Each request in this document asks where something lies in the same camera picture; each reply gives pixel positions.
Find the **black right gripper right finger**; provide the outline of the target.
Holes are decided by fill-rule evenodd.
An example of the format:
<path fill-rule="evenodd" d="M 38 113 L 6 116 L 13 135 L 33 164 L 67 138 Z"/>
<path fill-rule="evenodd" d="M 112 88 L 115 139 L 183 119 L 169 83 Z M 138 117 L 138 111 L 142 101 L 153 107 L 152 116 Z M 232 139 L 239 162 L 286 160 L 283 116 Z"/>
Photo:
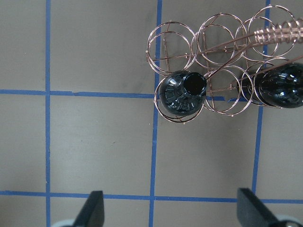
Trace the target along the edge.
<path fill-rule="evenodd" d="M 242 227 L 283 226 L 283 222 L 249 188 L 237 190 L 237 219 Z"/>

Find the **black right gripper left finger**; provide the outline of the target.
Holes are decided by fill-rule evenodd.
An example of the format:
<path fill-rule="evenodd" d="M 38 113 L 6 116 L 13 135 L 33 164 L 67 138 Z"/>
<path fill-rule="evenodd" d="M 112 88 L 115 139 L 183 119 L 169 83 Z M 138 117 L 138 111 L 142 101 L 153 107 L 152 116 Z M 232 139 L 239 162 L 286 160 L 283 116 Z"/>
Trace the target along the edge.
<path fill-rule="evenodd" d="M 77 215 L 74 227 L 102 227 L 105 223 L 102 191 L 92 191 Z"/>

